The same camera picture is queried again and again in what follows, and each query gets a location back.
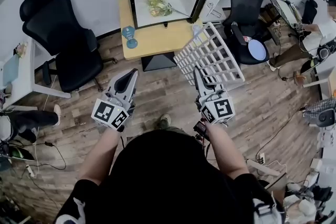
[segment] black office chair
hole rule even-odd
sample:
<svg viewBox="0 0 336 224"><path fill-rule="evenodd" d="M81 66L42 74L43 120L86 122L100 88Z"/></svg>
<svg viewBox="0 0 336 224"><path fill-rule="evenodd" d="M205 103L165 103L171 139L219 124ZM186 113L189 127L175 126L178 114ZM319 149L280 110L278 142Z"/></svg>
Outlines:
<svg viewBox="0 0 336 224"><path fill-rule="evenodd" d="M269 60L269 53L264 42L272 38L275 43L278 43L278 38L273 31L258 19L262 3L263 0L231 0L231 13L223 25L225 42L238 63L255 65L265 62ZM263 44L266 50L264 60L257 60L250 54L243 36L251 37Z"/></svg>
<svg viewBox="0 0 336 224"><path fill-rule="evenodd" d="M97 39L90 29L82 28L72 10L71 0L24 0L20 6L24 33L39 42L50 55L56 56L56 69L43 65L43 78L51 84L51 74L57 74L63 92L71 92L94 79L103 69L97 50Z"/></svg>

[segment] white sleeve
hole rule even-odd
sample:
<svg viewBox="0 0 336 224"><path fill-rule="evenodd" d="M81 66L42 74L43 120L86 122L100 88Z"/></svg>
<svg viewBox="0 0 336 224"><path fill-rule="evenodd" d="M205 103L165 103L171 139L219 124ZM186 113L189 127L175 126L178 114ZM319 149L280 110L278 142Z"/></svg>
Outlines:
<svg viewBox="0 0 336 224"><path fill-rule="evenodd" d="M329 20L322 24L317 24L323 37L335 33L336 22Z"/></svg>

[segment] black shirt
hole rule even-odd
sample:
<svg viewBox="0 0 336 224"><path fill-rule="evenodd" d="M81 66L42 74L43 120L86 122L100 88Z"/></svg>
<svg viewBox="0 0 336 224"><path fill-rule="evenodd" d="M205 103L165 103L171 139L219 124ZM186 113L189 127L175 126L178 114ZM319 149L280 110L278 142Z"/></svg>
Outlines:
<svg viewBox="0 0 336 224"><path fill-rule="evenodd" d="M85 202L86 223L253 223L252 198L272 204L255 176L232 180L208 163L194 137L163 130L132 140L100 186L78 181L58 216L79 218L74 197Z"/></svg>

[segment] hardwood floor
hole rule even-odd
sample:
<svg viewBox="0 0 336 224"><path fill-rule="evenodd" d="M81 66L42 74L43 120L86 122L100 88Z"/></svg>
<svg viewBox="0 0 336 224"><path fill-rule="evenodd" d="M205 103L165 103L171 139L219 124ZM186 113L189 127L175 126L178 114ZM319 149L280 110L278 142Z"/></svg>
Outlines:
<svg viewBox="0 0 336 224"><path fill-rule="evenodd" d="M287 37L288 30L285 27L281 32L282 50L285 50L294 38ZM194 104L197 94L178 69L142 72L140 60L124 60L120 34L107 37L100 43L99 50L103 58L115 57L119 60L117 65L106 64L103 72L97 77L103 87L106 87L109 80L119 71L129 68L138 68L140 71L135 112L128 122L124 137L152 130L154 123L163 113L171 115L172 125L194 134L193 126L200 119ZM279 50L272 41L268 41L267 46L271 54ZM281 75L292 77L293 71L298 70L303 62L304 60L300 60L287 64L281 68ZM301 112L297 111L305 104L319 99L318 88L296 86L292 79L282 81L277 72L272 72L266 63L242 66L242 70L246 83L235 86L236 88L229 92L234 98L236 116L229 122L228 134L245 158L255 159L257 151L279 132L276 138L262 149L266 155L266 163L278 160L282 164L287 164L291 179L297 182L304 180L310 170L311 160L317 153L318 129L308 127ZM54 88L60 89L57 80ZM90 117L93 104L98 97L100 93L94 83L90 82L79 92L73 92L70 99L52 96L48 98L47 111L52 111L56 103L61 106L61 124L40 129L37 143L44 141L54 143L65 158L67 167L65 170L56 170L43 166L34 182L55 201L58 208L71 193L85 155L104 130ZM42 110L46 99L47 96L44 94L31 94L20 103L38 106ZM27 149L34 154L33 147ZM116 155L121 150L120 144ZM38 145L36 153L40 164L48 163L59 168L64 167L56 148ZM209 152L208 160L216 166L212 150ZM27 173L21 179L24 167L23 162L14 161L13 169L0 174L2 190L27 214L45 223L51 223L58 209L46 194L33 184ZM277 170L285 169L276 163L270 167Z"/></svg>

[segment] vegetables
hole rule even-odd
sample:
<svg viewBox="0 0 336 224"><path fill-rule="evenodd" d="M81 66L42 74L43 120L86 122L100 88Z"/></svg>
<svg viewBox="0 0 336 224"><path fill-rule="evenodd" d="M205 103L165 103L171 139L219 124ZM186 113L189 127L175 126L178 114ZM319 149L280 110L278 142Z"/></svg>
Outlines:
<svg viewBox="0 0 336 224"><path fill-rule="evenodd" d="M171 5L166 0L147 0L147 4L153 17L168 16L173 13Z"/></svg>

